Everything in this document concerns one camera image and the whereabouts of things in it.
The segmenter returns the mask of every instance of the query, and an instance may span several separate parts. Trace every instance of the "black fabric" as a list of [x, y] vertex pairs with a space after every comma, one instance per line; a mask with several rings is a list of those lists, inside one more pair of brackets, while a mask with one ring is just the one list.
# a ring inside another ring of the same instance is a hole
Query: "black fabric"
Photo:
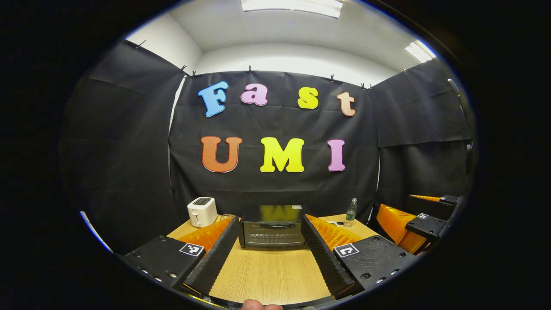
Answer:
[[181, 224], [169, 182], [168, 130], [179, 69], [134, 43], [109, 51], [78, 83], [59, 151], [71, 205], [126, 254]]
[[465, 194], [467, 143], [459, 140], [381, 148], [377, 201], [403, 210], [410, 194]]
[[[206, 106], [197, 93], [226, 81], [225, 110], [207, 118]], [[245, 85], [261, 83], [268, 88], [264, 106], [245, 104], [240, 95]], [[297, 104], [302, 87], [315, 87], [316, 109]], [[345, 116], [337, 95], [349, 92], [355, 98], [356, 114]], [[240, 137], [239, 161], [234, 170], [214, 173], [202, 164], [203, 136], [217, 136], [217, 160], [228, 158], [227, 137]], [[282, 148], [291, 138], [302, 138], [301, 173], [263, 173], [263, 137], [275, 137]], [[330, 172], [330, 139], [345, 140], [345, 171]], [[186, 206], [198, 196], [216, 199], [218, 213], [242, 215], [260, 204], [309, 205], [314, 216], [345, 213], [358, 198], [358, 217], [367, 219], [377, 183], [379, 151], [373, 107], [361, 87], [329, 79], [284, 72], [219, 72], [186, 78], [178, 99], [170, 132], [171, 180], [178, 205]]]
[[461, 102], [436, 59], [373, 86], [380, 147], [469, 139]]

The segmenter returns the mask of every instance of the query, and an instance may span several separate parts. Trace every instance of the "yellow letter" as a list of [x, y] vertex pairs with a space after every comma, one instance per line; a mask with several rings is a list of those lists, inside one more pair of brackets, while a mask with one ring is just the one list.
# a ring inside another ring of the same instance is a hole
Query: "yellow letter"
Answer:
[[318, 95], [317, 89], [313, 87], [302, 87], [299, 89], [299, 107], [303, 109], [315, 109], [317, 107], [318, 100], [316, 96]]
[[272, 160], [275, 161], [275, 165], [279, 171], [283, 171], [283, 167], [287, 161], [287, 172], [303, 172], [302, 166], [302, 146], [304, 140], [299, 138], [292, 138], [287, 143], [285, 151], [281, 149], [279, 142], [276, 138], [266, 137], [262, 138], [260, 142], [264, 145], [264, 165], [260, 167], [262, 172], [274, 172], [276, 169], [272, 165]]

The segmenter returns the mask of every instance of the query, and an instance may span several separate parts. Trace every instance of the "ceiling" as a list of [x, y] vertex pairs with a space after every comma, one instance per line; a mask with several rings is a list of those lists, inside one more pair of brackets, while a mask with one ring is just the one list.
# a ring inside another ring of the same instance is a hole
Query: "ceiling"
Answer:
[[345, 0], [338, 19], [289, 10], [243, 12], [240, 0], [194, 0], [170, 14], [204, 52], [244, 44], [292, 43], [365, 57], [396, 72], [419, 61], [404, 50], [415, 40], [390, 17]]

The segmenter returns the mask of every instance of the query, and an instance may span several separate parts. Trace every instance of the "blue letter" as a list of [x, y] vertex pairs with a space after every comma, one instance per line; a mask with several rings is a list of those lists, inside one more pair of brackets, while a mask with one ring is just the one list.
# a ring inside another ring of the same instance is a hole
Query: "blue letter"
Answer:
[[224, 93], [223, 90], [219, 90], [217, 92], [214, 92], [217, 89], [227, 89], [228, 84], [225, 81], [218, 82], [215, 85], [209, 86], [205, 89], [202, 89], [197, 94], [201, 97], [203, 97], [203, 101], [205, 102], [205, 105], [207, 106], [207, 112], [205, 113], [206, 117], [211, 117], [213, 115], [216, 115], [222, 111], [224, 111], [224, 106], [220, 105], [218, 103], [218, 100], [220, 102], [226, 101], [226, 93]]

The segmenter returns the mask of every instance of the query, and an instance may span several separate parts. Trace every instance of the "white wall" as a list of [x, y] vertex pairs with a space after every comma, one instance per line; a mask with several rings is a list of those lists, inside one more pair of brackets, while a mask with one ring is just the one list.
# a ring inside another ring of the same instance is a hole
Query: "white wall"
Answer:
[[142, 44], [143, 48], [170, 61], [178, 68], [186, 65], [185, 71], [190, 74], [196, 70], [203, 53], [170, 13], [150, 21], [131, 33], [126, 40], [136, 44], [146, 40]]
[[345, 52], [300, 44], [251, 44], [203, 53], [197, 73], [221, 71], [283, 71], [310, 74], [360, 86], [375, 85], [398, 72]]

